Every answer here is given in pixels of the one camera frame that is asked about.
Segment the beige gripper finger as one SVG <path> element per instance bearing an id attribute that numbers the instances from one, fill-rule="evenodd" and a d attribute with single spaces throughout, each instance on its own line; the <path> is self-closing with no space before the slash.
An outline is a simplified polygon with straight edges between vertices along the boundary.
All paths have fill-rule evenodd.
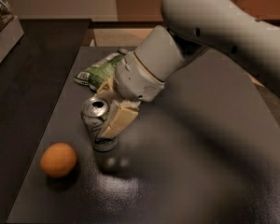
<path id="1" fill-rule="evenodd" d="M 116 83 L 113 77 L 108 78 L 103 84 L 99 87 L 97 92 L 94 94 L 95 97 L 104 98 L 108 102 L 113 100 L 119 100 L 121 98 L 120 94 L 116 89 Z"/>
<path id="2" fill-rule="evenodd" d="M 138 102 L 113 100 L 98 137 L 103 139 L 115 138 L 134 121 L 138 112 Z"/>

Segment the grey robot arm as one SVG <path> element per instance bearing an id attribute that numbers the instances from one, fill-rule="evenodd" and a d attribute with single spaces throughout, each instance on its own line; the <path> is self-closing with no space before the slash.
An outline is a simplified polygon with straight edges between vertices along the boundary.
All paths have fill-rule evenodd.
<path id="1" fill-rule="evenodd" d="M 231 0 L 162 0 L 161 15 L 164 25 L 127 52 L 97 91 L 110 105 L 100 138 L 120 134 L 171 74 L 208 49 L 229 56 L 280 98 L 280 28 L 246 14 Z"/>

